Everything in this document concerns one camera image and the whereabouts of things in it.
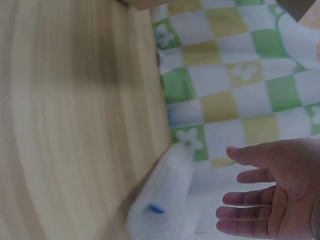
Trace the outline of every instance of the checkered fabric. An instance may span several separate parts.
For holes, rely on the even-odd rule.
[[[308,29],[275,0],[184,0],[152,17],[172,139],[196,161],[228,166],[227,146],[320,134],[320,31],[311,17]]]

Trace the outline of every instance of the fingernail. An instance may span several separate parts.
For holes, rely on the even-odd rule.
[[[238,149],[239,149],[239,147],[237,147],[237,146],[228,146],[226,148],[226,152],[227,153],[233,153],[233,152],[237,151]]]

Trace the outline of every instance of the light wood panel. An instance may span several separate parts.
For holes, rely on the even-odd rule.
[[[169,144],[147,11],[0,1],[0,240],[126,240]]]

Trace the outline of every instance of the blue mark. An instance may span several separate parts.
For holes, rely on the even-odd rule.
[[[165,213],[165,210],[162,207],[155,205],[155,204],[150,204],[148,206],[148,209],[155,214],[164,214]]]

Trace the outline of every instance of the dark object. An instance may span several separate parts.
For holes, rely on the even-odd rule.
[[[316,0],[277,0],[278,3],[299,22]]]

